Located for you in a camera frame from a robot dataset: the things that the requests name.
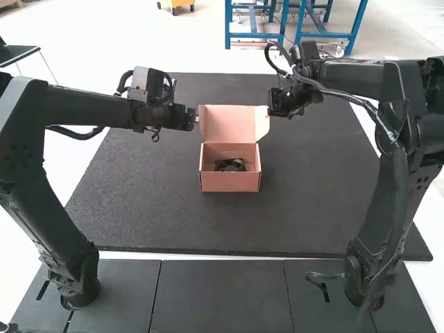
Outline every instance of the yellow cart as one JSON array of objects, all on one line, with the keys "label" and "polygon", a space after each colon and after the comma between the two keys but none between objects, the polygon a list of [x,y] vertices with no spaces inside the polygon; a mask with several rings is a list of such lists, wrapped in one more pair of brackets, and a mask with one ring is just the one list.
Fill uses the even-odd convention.
[{"label": "yellow cart", "polygon": [[158,0],[157,1],[157,7],[159,9],[162,9],[162,4],[165,7],[171,8],[171,14],[173,14],[173,16],[177,16],[177,14],[178,14],[177,7],[179,7],[179,6],[189,5],[190,11],[192,11],[192,12],[194,11],[194,0]]}]

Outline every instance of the black robotic arm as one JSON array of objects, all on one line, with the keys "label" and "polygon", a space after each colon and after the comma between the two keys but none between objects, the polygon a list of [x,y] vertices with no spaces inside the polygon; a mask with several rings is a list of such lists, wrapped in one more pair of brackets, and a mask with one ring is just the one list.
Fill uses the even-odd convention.
[{"label": "black robotic arm", "polygon": [[[292,73],[277,68],[268,56],[276,46]],[[314,41],[303,41],[290,54],[270,43],[266,59],[293,81],[288,89],[271,88],[268,113],[293,118],[303,115],[323,95],[335,96],[366,109],[376,124],[381,152],[379,176],[366,219],[349,243],[344,273],[309,272],[307,280],[345,278],[350,302],[370,311],[384,303],[402,261],[404,241],[418,206],[444,164],[444,57],[427,60],[321,59]],[[379,101],[378,108],[365,96]]]},{"label": "black robotic arm", "polygon": [[[73,137],[60,125],[100,126],[92,137],[104,126],[138,133],[151,127],[158,138],[162,127],[194,127],[196,111],[173,102],[176,82],[168,74],[143,67],[129,74],[116,95],[129,90],[131,99],[0,75],[0,204],[37,246],[67,309],[86,307],[99,294],[99,252],[74,225],[46,178],[45,130]],[[122,87],[131,75],[131,87]]]}]

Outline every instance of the blue metal rack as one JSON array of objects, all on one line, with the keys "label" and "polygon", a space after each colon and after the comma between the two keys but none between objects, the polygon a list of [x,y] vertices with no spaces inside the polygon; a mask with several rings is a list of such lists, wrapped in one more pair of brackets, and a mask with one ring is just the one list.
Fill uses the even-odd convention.
[{"label": "blue metal rack", "polygon": [[[299,4],[290,4],[289,6],[292,8],[299,8],[299,17],[298,17],[298,27],[296,29],[296,38],[294,44],[299,44],[299,41],[302,37],[311,37],[311,38],[339,38],[348,40],[348,45],[345,48],[345,55],[349,56],[352,53],[353,46],[355,45],[356,36],[359,31],[359,27],[361,26],[362,18],[364,17],[364,12],[366,11],[368,0],[361,0],[358,11],[355,17],[355,22],[353,23],[352,31],[350,33],[331,33],[329,32],[324,23],[328,22],[330,18],[330,12],[332,10],[333,0],[328,0],[326,5],[316,5],[315,0],[311,0],[310,3],[307,0],[300,0]],[[323,22],[320,21],[318,15],[314,12],[315,8],[323,8],[326,9],[326,13],[324,16]],[[318,29],[318,32],[307,32],[302,31],[302,23],[304,21],[305,12],[310,16],[313,21],[315,27]]]},{"label": "blue metal rack", "polygon": [[[234,5],[232,0],[225,0],[225,49],[230,49],[231,38],[261,38],[266,40],[277,40],[281,45],[284,44],[285,26],[287,25],[287,16],[289,11],[289,0],[284,0],[284,6],[282,9],[282,20],[279,33],[260,33],[257,32],[256,25],[256,9],[262,9],[268,11],[268,22],[273,22],[275,14],[276,0],[271,0],[271,4],[268,4],[268,0],[264,0],[264,5]],[[231,33],[230,22],[233,18],[234,9],[248,9],[250,13],[250,29],[249,33]]]}]

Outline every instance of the box flap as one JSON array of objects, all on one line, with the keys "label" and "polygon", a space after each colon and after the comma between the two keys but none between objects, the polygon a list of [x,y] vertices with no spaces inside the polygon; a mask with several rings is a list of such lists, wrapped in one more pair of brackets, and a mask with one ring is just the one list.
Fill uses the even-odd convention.
[{"label": "box flap", "polygon": [[205,143],[255,143],[270,130],[266,106],[200,105],[199,126]]}]

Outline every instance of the cardboard box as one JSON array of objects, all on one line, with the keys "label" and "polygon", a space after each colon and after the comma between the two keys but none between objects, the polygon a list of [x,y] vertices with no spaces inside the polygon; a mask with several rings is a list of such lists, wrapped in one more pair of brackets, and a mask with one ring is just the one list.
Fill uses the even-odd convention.
[{"label": "cardboard box", "polygon": [[[258,192],[262,176],[259,144],[270,129],[266,106],[200,105],[202,192]],[[215,171],[217,160],[243,158],[247,171]]]}]

